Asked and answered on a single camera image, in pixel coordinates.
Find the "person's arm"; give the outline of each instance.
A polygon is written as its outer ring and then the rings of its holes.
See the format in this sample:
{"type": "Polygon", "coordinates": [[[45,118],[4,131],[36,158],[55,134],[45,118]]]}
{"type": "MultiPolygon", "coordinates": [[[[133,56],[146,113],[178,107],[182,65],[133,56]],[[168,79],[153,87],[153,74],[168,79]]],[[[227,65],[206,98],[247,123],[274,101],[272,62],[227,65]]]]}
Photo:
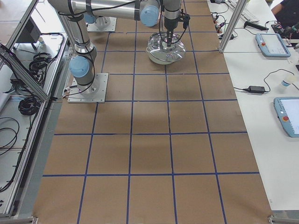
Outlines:
{"type": "Polygon", "coordinates": [[[274,15],[276,15],[277,13],[279,13],[282,9],[284,8],[284,6],[282,4],[278,4],[276,5],[273,9],[271,9],[271,11],[273,12],[274,15]]]}

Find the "person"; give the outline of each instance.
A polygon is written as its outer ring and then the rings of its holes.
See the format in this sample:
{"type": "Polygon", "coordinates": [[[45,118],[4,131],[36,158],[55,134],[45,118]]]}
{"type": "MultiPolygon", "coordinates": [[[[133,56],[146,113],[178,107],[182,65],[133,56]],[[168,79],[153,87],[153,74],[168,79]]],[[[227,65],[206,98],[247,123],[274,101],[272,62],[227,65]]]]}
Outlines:
{"type": "MultiPolygon", "coordinates": [[[[299,1],[283,0],[272,12],[283,28],[292,27],[299,22],[299,1]]],[[[292,39],[299,39],[299,33],[293,32],[292,39]]]]}

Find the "white table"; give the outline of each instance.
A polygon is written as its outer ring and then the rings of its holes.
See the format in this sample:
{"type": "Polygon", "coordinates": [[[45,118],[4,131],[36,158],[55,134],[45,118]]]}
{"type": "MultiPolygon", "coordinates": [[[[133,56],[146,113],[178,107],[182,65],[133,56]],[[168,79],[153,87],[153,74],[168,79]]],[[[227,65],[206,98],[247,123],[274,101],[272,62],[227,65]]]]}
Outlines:
{"type": "MultiPolygon", "coordinates": [[[[225,4],[209,3],[209,6],[212,12],[223,12],[227,9],[225,4]]],[[[260,19],[260,25],[275,20],[265,0],[251,0],[246,7],[260,19]]],[[[229,9],[222,15],[229,21],[231,14],[232,9],[229,9]]],[[[269,32],[273,33],[270,24],[268,23],[267,27],[270,28],[269,32]]],[[[240,19],[237,27],[243,25],[244,21],[240,19]]],[[[261,32],[249,29],[253,33],[261,32]]],[[[238,29],[237,32],[238,38],[229,41],[224,53],[234,87],[266,87],[263,79],[278,69],[292,71],[299,78],[295,67],[299,54],[294,49],[289,49],[292,54],[290,58],[266,58],[258,48],[254,35],[244,29],[238,29]]],[[[236,90],[272,210],[299,210],[299,138],[290,138],[286,134],[273,106],[275,97],[299,97],[299,91],[294,86],[281,88],[280,83],[287,74],[279,71],[266,79],[271,87],[268,94],[256,95],[236,90]]]]}

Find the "blue joint cap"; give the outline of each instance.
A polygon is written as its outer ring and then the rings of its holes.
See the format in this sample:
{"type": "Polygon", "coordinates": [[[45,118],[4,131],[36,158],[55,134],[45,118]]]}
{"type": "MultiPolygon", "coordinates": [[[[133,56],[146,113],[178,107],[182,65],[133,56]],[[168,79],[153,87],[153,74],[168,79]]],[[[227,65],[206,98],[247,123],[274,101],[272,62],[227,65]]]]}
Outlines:
{"type": "Polygon", "coordinates": [[[95,18],[93,15],[89,15],[89,14],[84,14],[84,19],[88,24],[93,24],[97,20],[97,18],[95,18]]]}
{"type": "Polygon", "coordinates": [[[140,21],[147,27],[157,24],[159,18],[159,8],[156,6],[147,6],[140,13],[140,21]]]}
{"type": "Polygon", "coordinates": [[[83,56],[77,56],[71,59],[69,67],[74,77],[82,78],[89,71],[89,62],[83,56]]]}

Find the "tablet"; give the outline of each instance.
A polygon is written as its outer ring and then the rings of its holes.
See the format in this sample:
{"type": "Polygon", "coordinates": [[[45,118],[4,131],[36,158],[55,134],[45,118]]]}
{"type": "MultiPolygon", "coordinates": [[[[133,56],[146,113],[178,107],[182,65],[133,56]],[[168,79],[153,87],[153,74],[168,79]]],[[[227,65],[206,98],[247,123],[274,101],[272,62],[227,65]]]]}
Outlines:
{"type": "Polygon", "coordinates": [[[299,98],[275,98],[274,107],[282,127],[290,137],[299,137],[299,98]]]}
{"type": "Polygon", "coordinates": [[[279,34],[256,34],[256,42],[267,57],[290,57],[290,51],[279,34]]]}

